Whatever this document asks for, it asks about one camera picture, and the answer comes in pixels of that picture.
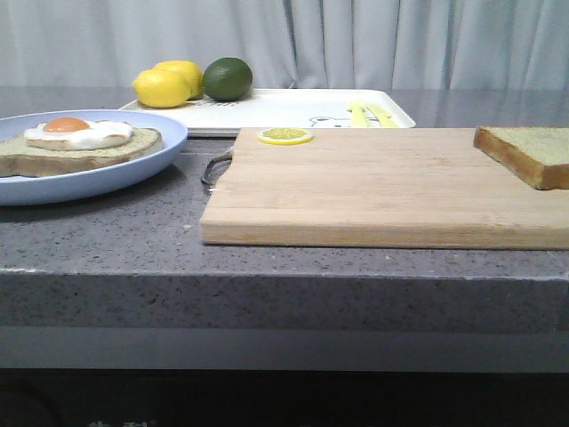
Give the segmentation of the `fried egg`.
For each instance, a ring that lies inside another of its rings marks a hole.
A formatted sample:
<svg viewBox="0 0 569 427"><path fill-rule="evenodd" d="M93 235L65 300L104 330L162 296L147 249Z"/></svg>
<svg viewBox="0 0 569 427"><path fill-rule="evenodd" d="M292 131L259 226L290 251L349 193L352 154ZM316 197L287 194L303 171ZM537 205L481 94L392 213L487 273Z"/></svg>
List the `fried egg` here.
<svg viewBox="0 0 569 427"><path fill-rule="evenodd" d="M56 117L24 132L27 145L50 150L107 149L124 145L133 135L126 122Z"/></svg>

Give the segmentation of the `bread slice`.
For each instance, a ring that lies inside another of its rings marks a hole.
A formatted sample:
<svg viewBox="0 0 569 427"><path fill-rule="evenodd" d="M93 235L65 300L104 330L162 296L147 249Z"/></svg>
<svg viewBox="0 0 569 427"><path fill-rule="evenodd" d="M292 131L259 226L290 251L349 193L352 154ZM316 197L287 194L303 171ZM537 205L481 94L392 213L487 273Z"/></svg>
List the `bread slice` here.
<svg viewBox="0 0 569 427"><path fill-rule="evenodd" d="M155 154L164 147L161 133L135 128L126 144L92 150L52 150L29 146L24 133L1 142L1 176L47 177L119 165Z"/></svg>
<svg viewBox="0 0 569 427"><path fill-rule="evenodd" d="M474 147L538 190L568 188L568 129L479 126Z"/></svg>

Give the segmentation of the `light blue plate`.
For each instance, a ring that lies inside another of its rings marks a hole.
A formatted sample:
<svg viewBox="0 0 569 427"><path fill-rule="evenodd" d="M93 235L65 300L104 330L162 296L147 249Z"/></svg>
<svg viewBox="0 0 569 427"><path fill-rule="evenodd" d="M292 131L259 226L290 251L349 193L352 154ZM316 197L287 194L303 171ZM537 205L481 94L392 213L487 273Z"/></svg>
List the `light blue plate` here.
<svg viewBox="0 0 569 427"><path fill-rule="evenodd" d="M169 117L134 110L76 109L3 118L1 140L5 141L39 123L65 116L89 121L124 121L136 128L154 128L161 133L164 146L157 153L143 158L91 171L43 178L3 178L2 206L59 203L126 188L164 170L178 156L188 139L188 128Z"/></svg>

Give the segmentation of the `white bear tray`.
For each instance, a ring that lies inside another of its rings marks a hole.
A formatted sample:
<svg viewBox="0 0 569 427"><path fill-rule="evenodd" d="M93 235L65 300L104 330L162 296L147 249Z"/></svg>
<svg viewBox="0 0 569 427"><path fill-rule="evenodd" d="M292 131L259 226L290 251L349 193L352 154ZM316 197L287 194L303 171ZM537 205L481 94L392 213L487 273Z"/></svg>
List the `white bear tray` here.
<svg viewBox="0 0 569 427"><path fill-rule="evenodd" d="M151 109L138 101L124 110L141 110L174 118L200 137L235 137L243 127L349 128L351 102L372 105L387 112L402 128L415 122L386 93L348 89L253 89L234 102L207 97L173 109Z"/></svg>

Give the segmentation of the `lemon slice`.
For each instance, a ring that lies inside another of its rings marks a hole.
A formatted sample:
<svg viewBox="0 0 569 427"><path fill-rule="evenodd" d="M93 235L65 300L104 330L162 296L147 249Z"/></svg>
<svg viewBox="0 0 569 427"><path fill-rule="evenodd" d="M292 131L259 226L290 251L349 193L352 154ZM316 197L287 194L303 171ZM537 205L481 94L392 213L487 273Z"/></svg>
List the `lemon slice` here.
<svg viewBox="0 0 569 427"><path fill-rule="evenodd" d="M311 141L313 133L302 128L276 127L258 131L257 139L272 145L297 145Z"/></svg>

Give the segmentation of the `yellow plastic fork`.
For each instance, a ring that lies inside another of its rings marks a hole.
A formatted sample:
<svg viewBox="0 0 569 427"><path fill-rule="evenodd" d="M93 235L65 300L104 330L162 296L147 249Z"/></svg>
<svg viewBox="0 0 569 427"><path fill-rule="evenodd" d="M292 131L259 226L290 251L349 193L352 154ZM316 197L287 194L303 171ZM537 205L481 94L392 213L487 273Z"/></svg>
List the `yellow plastic fork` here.
<svg viewBox="0 0 569 427"><path fill-rule="evenodd" d="M350 126L352 128L368 128L369 122L365 114L365 106L360 101L350 101L348 104L350 112Z"/></svg>

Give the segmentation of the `yellow plastic knife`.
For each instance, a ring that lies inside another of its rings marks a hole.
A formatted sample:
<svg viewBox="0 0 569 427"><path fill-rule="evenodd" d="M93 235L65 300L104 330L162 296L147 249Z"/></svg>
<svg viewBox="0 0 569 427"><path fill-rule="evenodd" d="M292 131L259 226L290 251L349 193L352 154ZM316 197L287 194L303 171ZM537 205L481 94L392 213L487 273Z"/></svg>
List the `yellow plastic knife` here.
<svg viewBox="0 0 569 427"><path fill-rule="evenodd" d="M382 128L398 128L398 124L392 118L392 114L384 108L372 104L365 104L365 108L377 118Z"/></svg>

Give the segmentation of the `green lime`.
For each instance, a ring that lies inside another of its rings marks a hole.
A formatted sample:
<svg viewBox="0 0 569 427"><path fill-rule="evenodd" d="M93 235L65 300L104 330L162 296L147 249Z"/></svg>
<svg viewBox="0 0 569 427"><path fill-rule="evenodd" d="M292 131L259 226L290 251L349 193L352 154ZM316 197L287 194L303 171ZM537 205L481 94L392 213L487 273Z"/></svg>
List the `green lime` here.
<svg viewBox="0 0 569 427"><path fill-rule="evenodd" d="M220 58L205 69L203 91L213 100L240 100L249 93L251 87L252 70L239 58Z"/></svg>

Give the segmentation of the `wooden cutting board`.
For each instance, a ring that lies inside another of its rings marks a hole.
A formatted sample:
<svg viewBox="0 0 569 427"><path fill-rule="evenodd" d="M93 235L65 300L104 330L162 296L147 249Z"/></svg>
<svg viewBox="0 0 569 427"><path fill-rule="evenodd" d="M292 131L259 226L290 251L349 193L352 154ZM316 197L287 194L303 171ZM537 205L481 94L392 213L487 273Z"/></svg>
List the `wooden cutting board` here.
<svg viewBox="0 0 569 427"><path fill-rule="evenodd" d="M208 244L565 249L568 194L533 189L469 128L237 136L200 220Z"/></svg>

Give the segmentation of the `grey white curtain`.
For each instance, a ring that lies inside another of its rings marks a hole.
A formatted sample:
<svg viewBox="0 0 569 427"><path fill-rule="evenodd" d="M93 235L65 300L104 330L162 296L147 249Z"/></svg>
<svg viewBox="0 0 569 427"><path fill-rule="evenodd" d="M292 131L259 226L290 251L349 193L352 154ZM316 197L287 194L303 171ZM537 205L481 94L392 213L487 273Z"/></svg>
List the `grey white curtain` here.
<svg viewBox="0 0 569 427"><path fill-rule="evenodd" d="M267 88L564 90L565 1L4 1L1 82L237 57Z"/></svg>

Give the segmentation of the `rear yellow lemon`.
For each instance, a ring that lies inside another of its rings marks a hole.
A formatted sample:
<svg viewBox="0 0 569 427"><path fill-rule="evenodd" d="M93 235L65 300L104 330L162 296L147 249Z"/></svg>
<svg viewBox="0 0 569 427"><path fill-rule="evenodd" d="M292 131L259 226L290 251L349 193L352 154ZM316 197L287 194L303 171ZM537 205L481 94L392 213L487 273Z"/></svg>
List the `rear yellow lemon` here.
<svg viewBox="0 0 569 427"><path fill-rule="evenodd" d="M181 74L191 87L190 100L200 99L203 96L203 71L190 60L166 60L158 62L154 68L174 71Z"/></svg>

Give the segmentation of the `yellow lemon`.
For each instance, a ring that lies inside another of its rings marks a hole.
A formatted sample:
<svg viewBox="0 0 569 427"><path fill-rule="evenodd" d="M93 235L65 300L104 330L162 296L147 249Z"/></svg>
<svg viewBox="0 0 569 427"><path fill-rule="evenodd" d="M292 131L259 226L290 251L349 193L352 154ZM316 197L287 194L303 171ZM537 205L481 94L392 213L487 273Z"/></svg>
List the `yellow lemon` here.
<svg viewBox="0 0 569 427"><path fill-rule="evenodd" d="M191 87L190 100L200 99L203 96L203 71L190 60L166 60L158 62L154 68L174 71L181 74Z"/></svg>
<svg viewBox="0 0 569 427"><path fill-rule="evenodd" d="M185 103L192 91L178 72L152 68L141 71L132 82L139 102L151 108L174 108Z"/></svg>

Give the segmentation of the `front yellow lemon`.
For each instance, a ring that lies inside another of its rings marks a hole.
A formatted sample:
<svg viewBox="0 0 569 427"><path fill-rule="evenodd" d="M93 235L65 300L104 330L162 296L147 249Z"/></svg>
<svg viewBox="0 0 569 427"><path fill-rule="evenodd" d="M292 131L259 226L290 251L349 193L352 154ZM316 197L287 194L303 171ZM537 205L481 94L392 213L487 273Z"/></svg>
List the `front yellow lemon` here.
<svg viewBox="0 0 569 427"><path fill-rule="evenodd" d="M192 91L178 72L152 68L141 71L132 82L139 102L151 108L174 108L185 103Z"/></svg>

